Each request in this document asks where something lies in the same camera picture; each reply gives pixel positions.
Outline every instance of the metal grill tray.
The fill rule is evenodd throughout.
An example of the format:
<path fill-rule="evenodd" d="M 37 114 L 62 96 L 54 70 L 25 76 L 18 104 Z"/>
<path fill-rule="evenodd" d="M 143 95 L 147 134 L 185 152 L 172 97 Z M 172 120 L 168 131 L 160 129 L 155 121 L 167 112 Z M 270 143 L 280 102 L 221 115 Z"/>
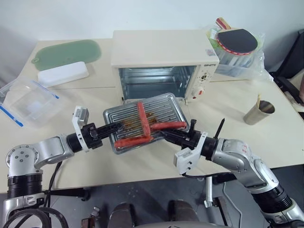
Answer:
<path fill-rule="evenodd" d="M 140 101 L 143 103 L 150 125 L 161 122 L 185 121 L 187 123 L 186 131 L 189 129 L 189 124 L 172 93 L 166 93 Z M 114 143 L 119 139 L 143 135 L 141 121 L 137 111 L 137 101 L 105 110 L 104 121 L 106 124 L 114 122 L 121 122 L 123 124 L 123 129 L 111 134 L 109 137 L 112 149 L 116 154 L 142 147 L 163 138 L 159 131 L 151 131 L 154 139 L 149 143 L 119 149 L 114 147 Z"/>

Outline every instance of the white table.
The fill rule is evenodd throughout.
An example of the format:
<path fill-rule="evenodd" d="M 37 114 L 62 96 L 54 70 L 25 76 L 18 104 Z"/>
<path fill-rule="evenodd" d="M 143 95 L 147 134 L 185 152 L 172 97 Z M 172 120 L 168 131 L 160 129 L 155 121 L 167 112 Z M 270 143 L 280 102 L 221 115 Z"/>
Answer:
<path fill-rule="evenodd" d="M 96 40 L 101 46 L 102 57 L 89 64 L 90 76 L 85 79 L 51 88 L 61 98 L 65 98 L 65 109 L 43 128 L 20 128 L 8 117 L 0 113 L 0 126 L 5 129 L 1 139 L 0 192 L 7 191 L 5 164 L 7 152 L 14 146 L 36 143 L 60 133 L 73 133 L 71 117 L 75 105 L 89 109 L 89 123 L 104 125 L 103 111 L 120 105 L 116 95 L 115 80 L 110 67 L 110 39 Z M 40 41 L 24 66 L 20 76 L 28 75 L 37 79 L 37 70 L 30 62 L 42 47 L 62 43 L 62 41 Z M 257 94 L 275 106 L 275 113 L 254 126 L 245 124 L 243 115 L 255 103 Z M 190 121 L 198 120 L 196 129 L 207 131 L 213 136 L 222 118 L 225 124 L 220 137 L 241 139 L 252 151 L 261 156 L 269 167 L 281 167 L 304 163 L 304 122 L 294 111 L 287 99 L 274 83 L 252 81 L 219 81 L 206 87 L 203 99 L 198 103 L 181 104 Z M 164 140 L 148 146 L 116 155 L 109 139 L 103 146 L 88 153 L 78 152 L 63 162 L 57 175 L 55 187 L 59 189 L 79 188 L 101 184 L 121 183 L 179 177 L 173 165 L 173 156 L 180 148 Z M 43 188 L 46 189 L 54 165 L 43 167 Z M 200 159 L 199 165 L 190 174 L 211 174 L 225 171 L 209 161 Z"/>

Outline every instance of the sausage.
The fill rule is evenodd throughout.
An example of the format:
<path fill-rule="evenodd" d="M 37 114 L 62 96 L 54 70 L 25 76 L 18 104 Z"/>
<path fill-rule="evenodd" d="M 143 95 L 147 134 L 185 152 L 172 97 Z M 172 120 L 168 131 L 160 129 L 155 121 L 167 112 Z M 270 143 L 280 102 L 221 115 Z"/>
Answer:
<path fill-rule="evenodd" d="M 150 130 L 149 122 L 148 122 L 148 119 L 146 117 L 146 113 L 144 111 L 144 107 L 143 107 L 142 102 L 137 102 L 137 110 L 138 110 L 138 113 L 139 113 L 139 118 L 140 118 L 141 123 L 142 123 L 143 134 L 145 136 L 150 136 L 151 135 L 151 130 Z"/>
<path fill-rule="evenodd" d="M 166 128 L 186 128 L 187 123 L 183 121 L 175 121 L 175 122 L 163 122 L 163 123 L 154 123 L 151 126 L 151 129 L 153 130 L 162 130 Z"/>
<path fill-rule="evenodd" d="M 151 136 L 139 136 L 133 138 L 119 139 L 114 143 L 115 148 L 122 148 L 125 146 L 137 146 L 139 144 L 148 143 L 153 139 Z"/>

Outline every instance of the gray floor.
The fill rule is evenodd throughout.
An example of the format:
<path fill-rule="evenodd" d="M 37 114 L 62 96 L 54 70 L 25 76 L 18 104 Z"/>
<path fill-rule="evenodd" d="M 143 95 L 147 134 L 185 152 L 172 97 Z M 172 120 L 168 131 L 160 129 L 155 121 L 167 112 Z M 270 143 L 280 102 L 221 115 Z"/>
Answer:
<path fill-rule="evenodd" d="M 284 167 L 273 170 L 288 195 L 304 209 L 303 166 Z M 223 195 L 223 184 L 213 187 L 213 196 Z M 132 203 L 136 210 L 137 224 L 167 221 L 167 206 L 170 200 L 182 199 L 197 211 L 200 221 L 223 224 L 218 208 L 205 209 L 205 181 L 189 178 L 141 181 L 105 185 L 91 189 L 89 201 L 82 202 L 74 197 L 52 197 L 52 207 L 61 211 L 71 228 L 80 227 L 80 220 L 87 218 L 94 206 L 101 209 L 99 224 L 105 228 L 109 214 L 121 202 Z M 242 227 L 266 228 L 267 223 L 251 195 L 237 181 L 226 184 L 226 192 L 242 211 Z M 233 227 L 238 227 L 239 213 L 226 199 Z"/>

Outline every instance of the oven control knob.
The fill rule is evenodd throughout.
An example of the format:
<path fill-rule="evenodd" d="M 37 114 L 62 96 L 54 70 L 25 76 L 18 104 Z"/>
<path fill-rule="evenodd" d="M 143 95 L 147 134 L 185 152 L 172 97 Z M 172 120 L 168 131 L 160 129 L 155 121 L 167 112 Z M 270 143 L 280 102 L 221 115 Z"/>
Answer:
<path fill-rule="evenodd" d="M 194 88 L 193 91 L 192 91 L 192 99 L 196 99 L 200 95 L 203 95 L 204 91 L 205 91 L 205 89 L 201 86 L 197 87 L 197 88 Z"/>

